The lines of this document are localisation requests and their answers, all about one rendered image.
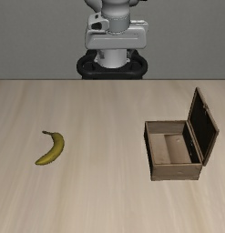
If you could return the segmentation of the brown wooden box lid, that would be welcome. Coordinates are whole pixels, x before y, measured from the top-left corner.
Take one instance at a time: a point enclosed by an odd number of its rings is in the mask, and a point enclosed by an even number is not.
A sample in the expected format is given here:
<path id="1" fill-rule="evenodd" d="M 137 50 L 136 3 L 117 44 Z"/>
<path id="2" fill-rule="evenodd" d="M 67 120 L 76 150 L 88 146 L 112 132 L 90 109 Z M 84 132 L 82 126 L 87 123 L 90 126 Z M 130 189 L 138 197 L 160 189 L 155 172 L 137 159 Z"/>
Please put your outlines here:
<path id="1" fill-rule="evenodd" d="M 199 87 L 194 91 L 188 122 L 202 165 L 206 166 L 220 131 Z"/>

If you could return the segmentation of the yellow banana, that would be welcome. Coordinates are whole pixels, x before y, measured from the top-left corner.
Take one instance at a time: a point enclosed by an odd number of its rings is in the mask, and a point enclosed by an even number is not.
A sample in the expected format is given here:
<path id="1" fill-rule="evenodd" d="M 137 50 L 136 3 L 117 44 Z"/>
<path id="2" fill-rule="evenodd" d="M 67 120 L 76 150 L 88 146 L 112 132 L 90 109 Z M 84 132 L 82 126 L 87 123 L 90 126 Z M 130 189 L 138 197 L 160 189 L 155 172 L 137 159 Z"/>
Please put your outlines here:
<path id="1" fill-rule="evenodd" d="M 51 136 L 53 146 L 35 162 L 37 166 L 44 166 L 54 162 L 60 156 L 65 146 L 64 137 L 60 133 L 43 131 L 43 134 Z"/>

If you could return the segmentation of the brown wooden box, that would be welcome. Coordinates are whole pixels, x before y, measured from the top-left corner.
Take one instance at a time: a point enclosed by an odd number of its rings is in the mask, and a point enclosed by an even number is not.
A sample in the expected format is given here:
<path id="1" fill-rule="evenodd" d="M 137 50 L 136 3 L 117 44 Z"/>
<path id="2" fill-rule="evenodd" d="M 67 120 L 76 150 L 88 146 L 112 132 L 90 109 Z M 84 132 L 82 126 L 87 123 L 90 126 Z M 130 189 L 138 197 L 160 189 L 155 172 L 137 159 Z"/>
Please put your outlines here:
<path id="1" fill-rule="evenodd" d="M 144 139 L 152 181 L 199 179 L 202 160 L 187 121 L 146 121 Z"/>

